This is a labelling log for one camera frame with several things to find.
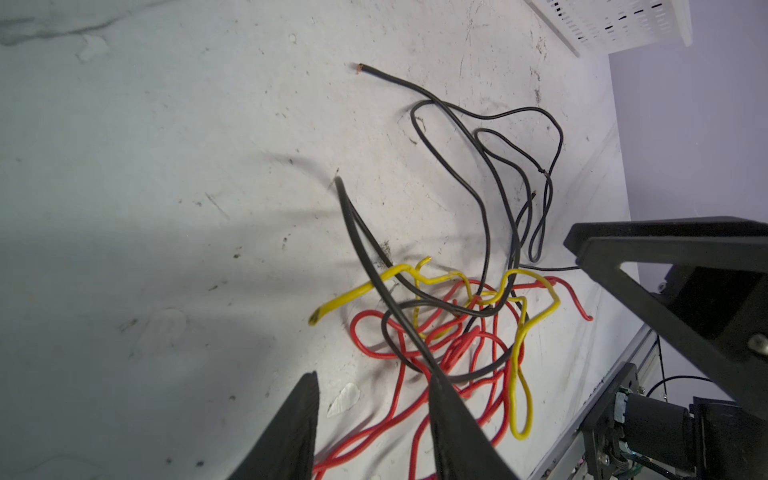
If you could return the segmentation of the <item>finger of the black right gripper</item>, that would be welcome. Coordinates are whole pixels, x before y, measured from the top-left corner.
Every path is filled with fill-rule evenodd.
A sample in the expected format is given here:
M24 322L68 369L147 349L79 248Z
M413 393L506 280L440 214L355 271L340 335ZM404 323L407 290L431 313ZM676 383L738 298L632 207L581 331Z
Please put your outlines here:
M577 266L749 413L767 417L767 226L736 217L577 223Z

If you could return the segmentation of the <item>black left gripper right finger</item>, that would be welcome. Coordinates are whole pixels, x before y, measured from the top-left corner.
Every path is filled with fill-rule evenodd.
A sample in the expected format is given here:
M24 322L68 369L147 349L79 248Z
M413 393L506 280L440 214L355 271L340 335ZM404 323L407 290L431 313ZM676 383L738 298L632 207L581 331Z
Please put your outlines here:
M438 479L517 479L445 375L431 376L428 403Z

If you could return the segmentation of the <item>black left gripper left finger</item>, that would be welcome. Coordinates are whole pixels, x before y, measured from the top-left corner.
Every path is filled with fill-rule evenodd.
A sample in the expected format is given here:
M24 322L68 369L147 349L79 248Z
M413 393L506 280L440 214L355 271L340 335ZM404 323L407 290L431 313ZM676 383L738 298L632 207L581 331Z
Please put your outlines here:
M228 479L311 479L319 397L317 373L305 373Z

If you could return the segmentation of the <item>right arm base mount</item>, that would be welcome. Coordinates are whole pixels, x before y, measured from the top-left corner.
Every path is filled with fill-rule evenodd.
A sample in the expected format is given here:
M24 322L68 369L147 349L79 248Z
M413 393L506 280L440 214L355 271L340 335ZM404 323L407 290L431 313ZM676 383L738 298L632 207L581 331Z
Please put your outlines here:
M666 479L765 479L767 422L734 402L690 407L637 393L615 403L622 455Z

